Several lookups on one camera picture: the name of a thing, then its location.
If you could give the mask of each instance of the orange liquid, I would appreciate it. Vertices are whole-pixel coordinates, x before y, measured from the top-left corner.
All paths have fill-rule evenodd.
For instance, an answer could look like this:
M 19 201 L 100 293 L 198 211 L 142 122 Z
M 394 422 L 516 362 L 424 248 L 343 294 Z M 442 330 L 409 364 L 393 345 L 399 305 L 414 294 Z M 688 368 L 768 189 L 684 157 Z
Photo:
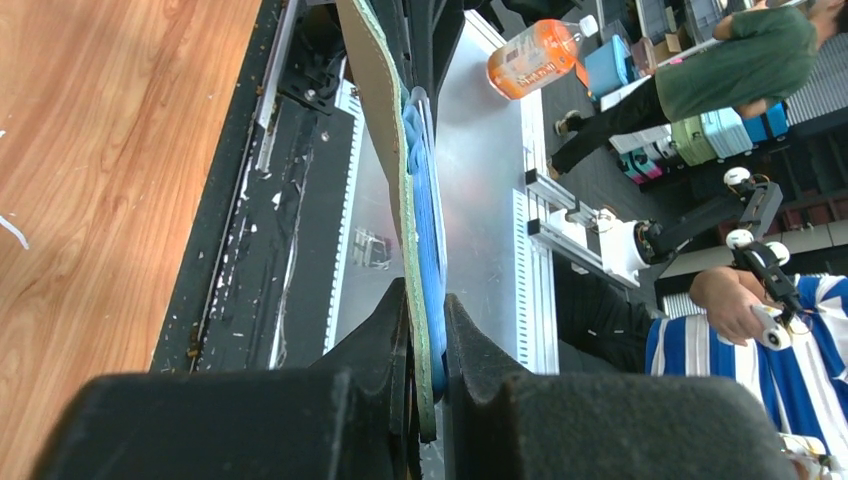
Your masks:
M 571 71 L 578 42 L 559 20 L 541 20 L 489 57 L 489 82 L 503 96 L 517 100 Z

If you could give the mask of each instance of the striped shirt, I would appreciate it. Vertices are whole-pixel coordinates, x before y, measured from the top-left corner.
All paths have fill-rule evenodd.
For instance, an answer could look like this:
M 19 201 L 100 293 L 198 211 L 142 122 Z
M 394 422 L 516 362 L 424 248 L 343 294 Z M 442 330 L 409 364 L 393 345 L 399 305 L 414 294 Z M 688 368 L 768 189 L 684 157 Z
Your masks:
M 796 286 L 808 313 L 793 320 L 792 347 L 726 345 L 703 315 L 658 320 L 648 335 L 646 371 L 732 378 L 780 432 L 818 438 L 848 465 L 848 279 L 802 276 Z

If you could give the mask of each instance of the white bottle cap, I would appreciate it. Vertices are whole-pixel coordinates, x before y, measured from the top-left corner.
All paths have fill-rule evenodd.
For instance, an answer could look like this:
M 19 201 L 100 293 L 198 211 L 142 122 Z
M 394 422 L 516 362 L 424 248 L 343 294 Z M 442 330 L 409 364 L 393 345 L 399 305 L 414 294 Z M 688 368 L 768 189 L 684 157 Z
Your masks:
M 592 15 L 586 15 L 580 19 L 580 31 L 584 36 L 591 37 L 598 33 L 598 21 Z

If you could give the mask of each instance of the wooden surface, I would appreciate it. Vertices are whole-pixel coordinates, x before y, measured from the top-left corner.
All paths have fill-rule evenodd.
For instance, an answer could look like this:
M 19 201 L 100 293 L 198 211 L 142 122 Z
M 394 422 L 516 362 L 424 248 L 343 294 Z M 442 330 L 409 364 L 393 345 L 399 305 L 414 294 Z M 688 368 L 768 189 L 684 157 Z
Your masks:
M 147 369 L 258 5 L 0 1 L 0 478 Z

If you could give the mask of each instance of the man in green shirt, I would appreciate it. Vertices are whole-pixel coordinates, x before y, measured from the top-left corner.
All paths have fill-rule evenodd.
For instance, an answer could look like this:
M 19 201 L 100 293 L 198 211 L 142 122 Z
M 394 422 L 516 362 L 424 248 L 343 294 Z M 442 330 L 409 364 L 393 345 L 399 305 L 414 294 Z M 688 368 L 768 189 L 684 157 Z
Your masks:
M 660 67 L 618 105 L 584 119 L 569 112 L 557 133 L 577 135 L 550 160 L 552 178 L 571 171 L 610 137 L 733 107 L 754 118 L 799 90 L 828 39 L 848 32 L 846 0 L 818 0 L 804 16 L 796 8 L 769 9 L 765 0 L 719 23 L 721 44 Z

